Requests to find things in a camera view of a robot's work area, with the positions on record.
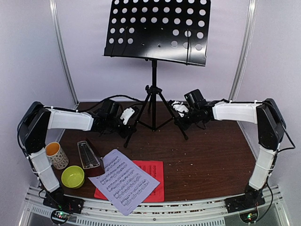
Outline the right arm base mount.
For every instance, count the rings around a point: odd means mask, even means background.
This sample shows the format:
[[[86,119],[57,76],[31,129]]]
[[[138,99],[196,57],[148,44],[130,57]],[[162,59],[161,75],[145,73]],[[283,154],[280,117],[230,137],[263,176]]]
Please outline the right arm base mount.
[[[258,207],[265,204],[262,195],[254,198],[251,193],[225,199],[228,213],[238,213],[242,222],[251,224],[259,219]]]

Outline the black music stand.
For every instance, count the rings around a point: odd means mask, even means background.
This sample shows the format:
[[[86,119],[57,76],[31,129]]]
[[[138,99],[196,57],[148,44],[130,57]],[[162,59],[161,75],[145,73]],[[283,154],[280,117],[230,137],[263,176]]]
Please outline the black music stand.
[[[114,0],[111,3],[104,55],[151,61],[152,85],[146,87],[143,107],[153,114],[156,131],[158,61],[206,65],[211,1]]]

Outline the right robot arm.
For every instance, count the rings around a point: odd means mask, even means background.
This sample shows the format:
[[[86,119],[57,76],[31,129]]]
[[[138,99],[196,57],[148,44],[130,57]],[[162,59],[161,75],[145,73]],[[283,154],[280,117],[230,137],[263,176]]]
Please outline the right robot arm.
[[[277,155],[284,151],[281,143],[289,136],[285,120],[272,98],[263,101],[232,101],[227,99],[206,101],[199,89],[184,96],[186,102],[169,101],[179,114],[175,123],[187,130],[191,124],[206,124],[209,121],[244,121],[257,126],[259,154],[255,168],[241,197],[241,204],[250,208],[259,200],[259,191],[272,173]]]

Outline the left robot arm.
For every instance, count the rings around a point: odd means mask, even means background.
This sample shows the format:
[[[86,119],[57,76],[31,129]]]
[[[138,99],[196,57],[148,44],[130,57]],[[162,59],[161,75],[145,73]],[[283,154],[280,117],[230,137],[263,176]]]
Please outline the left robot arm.
[[[25,157],[35,169],[38,179],[44,186],[49,201],[57,209],[67,206],[68,200],[56,178],[46,155],[46,136],[50,129],[73,129],[103,133],[116,132],[126,138],[136,132],[129,124],[138,110],[129,107],[119,113],[120,105],[107,99],[101,108],[94,111],[78,111],[72,109],[44,106],[35,101],[29,107],[17,127],[17,140]]]

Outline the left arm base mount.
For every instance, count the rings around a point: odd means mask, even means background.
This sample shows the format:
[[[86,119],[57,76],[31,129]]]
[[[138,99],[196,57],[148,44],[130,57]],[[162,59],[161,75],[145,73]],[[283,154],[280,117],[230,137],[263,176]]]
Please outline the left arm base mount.
[[[55,225],[60,226],[65,224],[72,214],[82,212],[84,200],[66,196],[63,193],[46,192],[43,205],[54,209],[50,214],[50,219]]]

